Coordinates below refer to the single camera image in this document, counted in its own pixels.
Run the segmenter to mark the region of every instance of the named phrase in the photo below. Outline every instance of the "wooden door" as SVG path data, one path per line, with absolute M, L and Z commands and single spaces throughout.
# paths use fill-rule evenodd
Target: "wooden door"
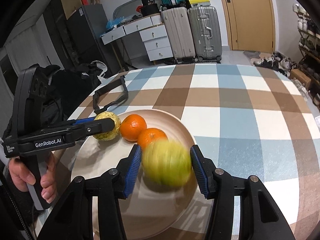
M 224 4 L 228 11 L 226 20 L 230 23 L 231 48 L 271 53 L 275 38 L 271 0 L 225 0 Z

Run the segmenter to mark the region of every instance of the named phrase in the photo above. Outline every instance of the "door frame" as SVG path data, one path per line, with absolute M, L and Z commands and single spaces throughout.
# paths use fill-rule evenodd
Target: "door frame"
M 228 34 L 228 44 L 230 46 L 230 50 L 233 50 L 232 46 L 232 36 L 231 36 L 231 26 L 230 26 L 230 19 L 229 19 L 229 12 L 228 12 L 228 6 L 227 6 L 227 0 L 221 0 L 222 1 L 222 7 L 224 11 L 224 17 L 226 20 L 226 25 L 227 25 L 227 34 Z M 271 14 L 272 14 L 272 32 L 273 32 L 273 46 L 272 49 L 275 51 L 276 47 L 276 21 L 275 21 L 275 12 L 273 8 L 273 1 L 270 0 L 270 5 L 271 5 Z

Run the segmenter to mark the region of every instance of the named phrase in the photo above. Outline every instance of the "yellow-green fruit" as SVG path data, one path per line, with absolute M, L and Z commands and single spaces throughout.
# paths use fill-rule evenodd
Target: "yellow-green fruit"
M 191 174 L 191 158 L 187 148 L 175 141 L 158 140 L 142 153 L 145 175 L 152 181 L 171 187 L 185 185 Z
M 101 114 L 98 114 L 96 116 L 95 120 L 104 119 L 104 118 L 111 118 L 113 121 L 115 121 L 114 129 L 110 132 L 96 134 L 93 137 L 95 137 L 98 140 L 102 140 L 102 141 L 110 141 L 110 140 L 113 140 L 114 138 L 116 138 L 116 136 L 120 133 L 121 120 L 113 112 L 103 112 Z

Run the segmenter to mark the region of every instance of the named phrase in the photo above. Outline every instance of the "orange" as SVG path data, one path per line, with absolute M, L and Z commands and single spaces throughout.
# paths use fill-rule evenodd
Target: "orange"
M 136 142 L 139 134 L 147 128 L 147 123 L 138 114 L 130 114 L 123 120 L 120 133 L 122 137 L 130 142 Z
M 138 137 L 138 144 L 144 150 L 150 143 L 159 139 L 168 139 L 164 131 L 158 128 L 148 128 L 143 130 Z

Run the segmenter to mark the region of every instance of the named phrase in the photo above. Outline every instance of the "checkered tablecloth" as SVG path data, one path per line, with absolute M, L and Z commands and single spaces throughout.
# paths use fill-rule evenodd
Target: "checkered tablecloth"
M 172 65 L 121 73 L 97 89 L 121 75 L 125 75 L 129 98 L 109 111 L 120 114 L 153 108 L 175 115 L 217 167 L 232 176 L 257 175 L 296 239 L 306 239 L 319 220 L 320 132 L 289 79 L 273 70 L 245 65 Z M 118 87 L 101 96 L 99 106 L 121 93 Z M 92 95 L 71 119 L 95 116 Z M 203 239 L 211 204 L 192 201 L 191 213 L 150 239 Z M 236 197 L 234 239 L 239 220 L 240 198 Z

